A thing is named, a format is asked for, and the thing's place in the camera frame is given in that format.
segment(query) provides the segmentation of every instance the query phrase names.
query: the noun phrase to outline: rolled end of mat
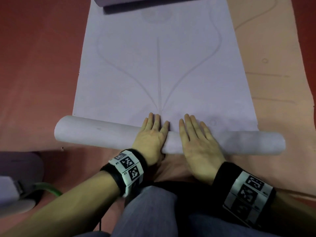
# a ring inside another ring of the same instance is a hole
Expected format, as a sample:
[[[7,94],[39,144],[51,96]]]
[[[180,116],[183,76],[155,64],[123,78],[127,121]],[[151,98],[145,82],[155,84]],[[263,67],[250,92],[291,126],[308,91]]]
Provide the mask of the rolled end of mat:
[[[55,127],[58,141],[113,149],[130,148],[139,127],[65,116]],[[265,131],[227,131],[214,135],[224,153],[228,155],[277,155],[285,150],[283,136]],[[169,131],[162,152],[182,154],[179,133]]]

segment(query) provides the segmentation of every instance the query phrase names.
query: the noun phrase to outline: person's right hand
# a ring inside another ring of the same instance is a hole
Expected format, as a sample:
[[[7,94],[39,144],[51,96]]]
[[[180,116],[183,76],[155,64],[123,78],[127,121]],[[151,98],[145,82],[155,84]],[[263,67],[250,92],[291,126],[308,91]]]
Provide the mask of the person's right hand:
[[[200,122],[204,133],[201,131],[195,116],[184,116],[180,119],[179,130],[184,156],[189,164],[193,176],[201,182],[212,184],[219,167],[225,162],[225,158],[217,141],[204,122]]]

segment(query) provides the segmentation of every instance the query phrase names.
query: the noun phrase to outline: finger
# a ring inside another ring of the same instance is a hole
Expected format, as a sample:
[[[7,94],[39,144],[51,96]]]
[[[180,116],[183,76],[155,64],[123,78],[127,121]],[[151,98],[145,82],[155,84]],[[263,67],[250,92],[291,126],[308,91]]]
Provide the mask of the finger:
[[[200,125],[201,125],[201,127],[203,128],[203,130],[204,130],[205,137],[206,137],[209,141],[213,141],[213,140],[214,140],[214,137],[212,136],[211,131],[210,131],[209,128],[206,126],[206,124],[205,124],[203,121],[201,121],[201,122],[200,122]]]
[[[147,122],[148,122],[148,118],[146,117],[139,131],[143,131],[146,128]]]
[[[152,127],[153,127],[153,113],[150,112],[145,130],[151,130]]]
[[[153,125],[153,130],[159,130],[160,127],[160,116],[158,114],[155,115],[155,121]]]
[[[199,139],[205,139],[205,136],[203,135],[203,132],[201,131],[200,126],[197,123],[197,120],[195,118],[195,116],[190,116],[192,125],[194,127],[195,133],[197,134]]]
[[[163,124],[163,126],[162,126],[162,128],[161,128],[161,130],[160,130],[160,132],[164,135],[165,139],[166,139],[167,134],[168,134],[168,127],[169,127],[169,121],[166,121],[166,122]]]
[[[183,119],[179,120],[179,132],[180,132],[180,138],[182,142],[182,146],[184,146],[186,143],[189,142],[188,134],[185,131],[184,121]]]
[[[190,140],[197,139],[198,136],[195,133],[194,127],[192,125],[190,116],[188,114],[184,115],[186,130],[188,131]]]

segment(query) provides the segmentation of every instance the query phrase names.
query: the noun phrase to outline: vertical line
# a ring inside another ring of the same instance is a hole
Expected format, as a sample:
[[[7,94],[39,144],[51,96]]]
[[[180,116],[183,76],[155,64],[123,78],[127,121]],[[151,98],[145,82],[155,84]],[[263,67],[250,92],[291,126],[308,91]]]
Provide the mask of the vertical line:
[[[158,114],[161,115],[161,76],[160,76],[160,46],[159,38],[157,37],[157,73],[158,73]]]

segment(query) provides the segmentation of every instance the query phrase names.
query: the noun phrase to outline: wrist strap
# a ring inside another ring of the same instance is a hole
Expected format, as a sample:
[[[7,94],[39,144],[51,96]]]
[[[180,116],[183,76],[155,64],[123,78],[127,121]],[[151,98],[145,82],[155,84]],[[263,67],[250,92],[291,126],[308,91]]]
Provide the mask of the wrist strap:
[[[212,188],[219,207],[253,228],[262,227],[276,193],[272,186],[229,162],[220,167]]]
[[[126,197],[143,181],[144,168],[147,167],[146,160],[138,151],[128,149],[110,159],[101,171],[107,171],[113,177],[121,190],[121,196]]]

